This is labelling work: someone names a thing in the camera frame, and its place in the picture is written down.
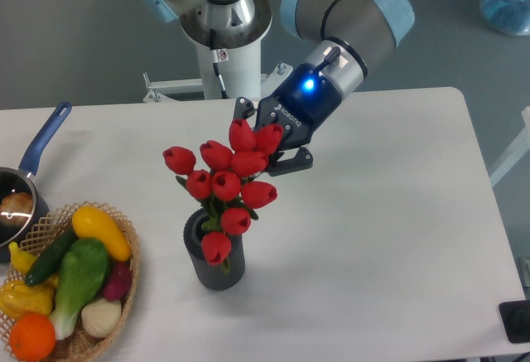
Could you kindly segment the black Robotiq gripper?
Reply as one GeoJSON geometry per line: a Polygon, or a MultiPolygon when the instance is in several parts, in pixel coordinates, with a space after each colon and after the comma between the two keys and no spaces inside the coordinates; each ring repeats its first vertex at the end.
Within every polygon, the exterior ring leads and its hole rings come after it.
{"type": "MultiPolygon", "coordinates": [[[[256,128],[276,123],[284,127],[284,135],[275,152],[269,157],[267,174],[282,176],[312,168],[313,155],[306,147],[313,133],[342,102],[337,88],[315,66],[304,63],[295,68],[271,95],[258,104],[256,128]],[[283,159],[285,150],[297,148],[293,157],[283,159]]],[[[252,100],[234,100],[233,119],[249,119],[255,114],[252,100]]]]}

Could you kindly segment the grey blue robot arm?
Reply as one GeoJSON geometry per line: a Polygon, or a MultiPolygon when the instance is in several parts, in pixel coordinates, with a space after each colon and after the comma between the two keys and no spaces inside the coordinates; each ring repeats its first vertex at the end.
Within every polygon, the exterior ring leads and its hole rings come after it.
{"type": "Polygon", "coordinates": [[[296,68],[261,75],[268,0],[143,0],[195,44],[207,99],[234,99],[229,145],[201,148],[211,169],[273,176],[310,168],[313,133],[411,30],[408,0],[282,0],[280,18],[315,49],[296,68]]]}

